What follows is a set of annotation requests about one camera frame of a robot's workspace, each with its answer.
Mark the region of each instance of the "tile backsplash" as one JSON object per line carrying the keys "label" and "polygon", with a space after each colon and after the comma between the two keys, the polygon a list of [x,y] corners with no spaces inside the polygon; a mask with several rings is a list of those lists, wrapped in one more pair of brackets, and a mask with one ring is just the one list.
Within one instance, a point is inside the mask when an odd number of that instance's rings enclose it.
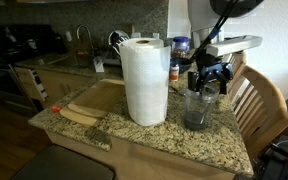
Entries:
{"label": "tile backsplash", "polygon": [[[168,0],[92,0],[50,4],[8,3],[0,7],[0,24],[50,24],[64,39],[70,51],[90,47],[84,29],[77,40],[76,28],[84,24],[89,28],[93,44],[108,45],[108,36],[113,30],[131,34],[132,25],[142,37],[160,33],[166,40]],[[70,31],[73,40],[67,42],[65,31]]]}

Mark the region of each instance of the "dark floor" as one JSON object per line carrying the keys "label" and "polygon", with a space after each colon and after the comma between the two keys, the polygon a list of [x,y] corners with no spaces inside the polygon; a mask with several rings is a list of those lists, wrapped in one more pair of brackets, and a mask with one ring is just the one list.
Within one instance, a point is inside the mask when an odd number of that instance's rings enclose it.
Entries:
{"label": "dark floor", "polygon": [[51,145],[44,131],[27,123],[29,118],[8,110],[0,102],[0,179],[10,179]]}

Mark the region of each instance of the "kitchen sink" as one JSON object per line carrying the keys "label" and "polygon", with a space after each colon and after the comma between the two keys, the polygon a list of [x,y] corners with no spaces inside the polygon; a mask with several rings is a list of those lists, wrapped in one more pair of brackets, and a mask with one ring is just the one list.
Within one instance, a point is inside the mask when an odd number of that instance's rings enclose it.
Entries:
{"label": "kitchen sink", "polygon": [[52,63],[52,65],[65,66],[65,67],[78,67],[78,68],[89,68],[93,65],[92,56],[65,56]]}

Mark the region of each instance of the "wooden cutting board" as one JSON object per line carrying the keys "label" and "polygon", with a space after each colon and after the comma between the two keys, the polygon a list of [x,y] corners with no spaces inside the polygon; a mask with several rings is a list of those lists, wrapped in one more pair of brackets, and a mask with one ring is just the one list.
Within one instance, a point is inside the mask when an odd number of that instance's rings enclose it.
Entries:
{"label": "wooden cutting board", "polygon": [[93,121],[104,118],[124,95],[124,81],[103,79],[70,102],[60,113],[73,121],[94,125]]}

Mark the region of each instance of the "container lid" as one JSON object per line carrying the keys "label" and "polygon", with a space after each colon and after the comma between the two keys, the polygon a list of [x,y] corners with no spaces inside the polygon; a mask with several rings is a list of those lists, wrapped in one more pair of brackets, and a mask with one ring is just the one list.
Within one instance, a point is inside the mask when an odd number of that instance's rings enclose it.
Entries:
{"label": "container lid", "polygon": [[183,43],[183,42],[188,42],[189,39],[188,39],[188,37],[185,37],[185,36],[177,36],[177,37],[173,38],[173,41]]}

